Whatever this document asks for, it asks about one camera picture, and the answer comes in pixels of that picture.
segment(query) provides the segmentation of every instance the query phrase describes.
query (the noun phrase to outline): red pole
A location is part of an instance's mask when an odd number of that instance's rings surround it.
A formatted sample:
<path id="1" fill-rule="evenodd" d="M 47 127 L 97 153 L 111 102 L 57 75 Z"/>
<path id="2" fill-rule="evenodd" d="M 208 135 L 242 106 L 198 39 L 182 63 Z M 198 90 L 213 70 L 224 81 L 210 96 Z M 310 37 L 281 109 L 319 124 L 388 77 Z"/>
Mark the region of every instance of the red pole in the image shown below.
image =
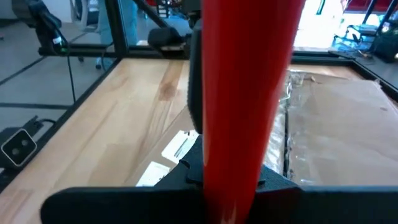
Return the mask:
<path id="1" fill-rule="evenodd" d="M 204 191 L 210 223 L 244 223 L 305 0 L 203 0 Z"/>

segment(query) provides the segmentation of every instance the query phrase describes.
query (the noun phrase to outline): blue jeans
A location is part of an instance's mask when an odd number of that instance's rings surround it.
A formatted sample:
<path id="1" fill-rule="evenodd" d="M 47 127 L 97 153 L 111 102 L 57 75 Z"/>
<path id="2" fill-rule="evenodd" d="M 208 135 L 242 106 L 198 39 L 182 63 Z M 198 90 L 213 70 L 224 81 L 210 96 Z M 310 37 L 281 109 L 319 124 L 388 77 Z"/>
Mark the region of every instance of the blue jeans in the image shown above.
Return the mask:
<path id="1" fill-rule="evenodd" d="M 119 1 L 121 12 L 123 14 L 123 24 L 126 39 L 129 45 L 137 44 L 137 5 L 132 0 L 115 0 Z M 113 41 L 111 27 L 109 24 L 108 14 L 106 12 L 105 0 L 98 0 L 99 6 L 99 34 L 101 44 L 109 45 Z M 107 69 L 111 64 L 110 58 L 104 59 Z"/>

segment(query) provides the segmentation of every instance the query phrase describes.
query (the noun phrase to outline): cardboard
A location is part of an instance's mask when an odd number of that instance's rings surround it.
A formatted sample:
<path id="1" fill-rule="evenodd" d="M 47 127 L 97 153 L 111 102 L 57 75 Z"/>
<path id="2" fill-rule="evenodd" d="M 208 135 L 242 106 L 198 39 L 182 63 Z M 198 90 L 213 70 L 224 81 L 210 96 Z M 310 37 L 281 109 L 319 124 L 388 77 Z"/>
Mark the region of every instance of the cardboard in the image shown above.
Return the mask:
<path id="1" fill-rule="evenodd" d="M 307 77 L 289 108 L 289 178 L 300 185 L 397 185 L 398 113 L 376 82 Z"/>

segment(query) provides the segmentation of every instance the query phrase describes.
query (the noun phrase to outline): paper label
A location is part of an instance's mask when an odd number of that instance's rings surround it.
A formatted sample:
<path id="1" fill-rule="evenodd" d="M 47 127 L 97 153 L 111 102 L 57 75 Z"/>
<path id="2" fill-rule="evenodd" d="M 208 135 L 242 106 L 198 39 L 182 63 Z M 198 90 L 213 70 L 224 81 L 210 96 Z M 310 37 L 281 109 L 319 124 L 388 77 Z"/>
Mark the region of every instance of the paper label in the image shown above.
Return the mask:
<path id="1" fill-rule="evenodd" d="M 196 131 L 179 131 L 162 152 L 162 156 L 176 164 L 192 148 L 199 134 Z"/>
<path id="2" fill-rule="evenodd" d="M 157 184 L 164 176 L 170 172 L 170 168 L 159 164 L 157 162 L 150 162 L 148 168 L 141 176 L 137 183 L 137 187 L 153 187 Z"/>
<path id="3" fill-rule="evenodd" d="M 54 39 L 52 39 L 52 42 L 53 42 L 54 44 L 59 44 L 59 43 L 62 42 L 62 38 L 61 38 L 61 37 L 54 38 Z"/>

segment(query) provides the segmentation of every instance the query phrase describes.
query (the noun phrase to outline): floor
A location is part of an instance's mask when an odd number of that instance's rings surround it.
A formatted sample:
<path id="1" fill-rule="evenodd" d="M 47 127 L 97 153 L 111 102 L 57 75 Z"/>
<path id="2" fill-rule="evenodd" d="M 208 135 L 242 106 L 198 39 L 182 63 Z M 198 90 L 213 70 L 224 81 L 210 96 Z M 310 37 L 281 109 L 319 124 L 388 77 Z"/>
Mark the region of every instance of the floor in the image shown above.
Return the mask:
<path id="1" fill-rule="evenodd" d="M 306 21 L 316 21 L 316 24 L 310 26 Z M 314 17 L 312 14 L 303 16 L 295 46 L 329 47 L 333 42 L 333 31 L 321 26 L 322 21 L 338 28 L 341 18 L 328 14 L 324 17 Z M 182 19 L 167 19 L 167 22 L 176 27 L 181 34 L 190 31 L 188 23 Z M 145 19 L 141 13 L 138 14 L 139 40 L 147 39 L 149 31 L 155 27 L 157 26 L 150 19 Z M 98 34 L 85 34 L 74 24 L 63 24 L 61 31 L 69 41 L 74 43 L 98 44 L 100 42 Z M 22 126 L 35 115 L 39 118 L 57 120 L 65 112 L 66 106 L 73 103 L 66 58 L 41 57 L 37 53 L 39 42 L 35 31 L 21 22 L 0 26 L 0 34 L 4 36 L 4 40 L 0 40 L 0 131 L 6 127 Z M 71 58 L 77 97 L 104 73 L 102 70 L 95 69 L 95 60 L 95 58 L 86 58 L 81 63 L 77 58 Z M 381 74 L 391 83 L 398 84 L 398 78 L 395 76 L 398 64 L 387 66 L 378 59 L 365 63 L 368 63 L 367 66 L 372 71 Z M 59 108 L 62 110 L 21 108 L 26 106 L 25 104 L 60 105 Z M 38 139 L 48 128 L 47 125 L 34 138 Z"/>

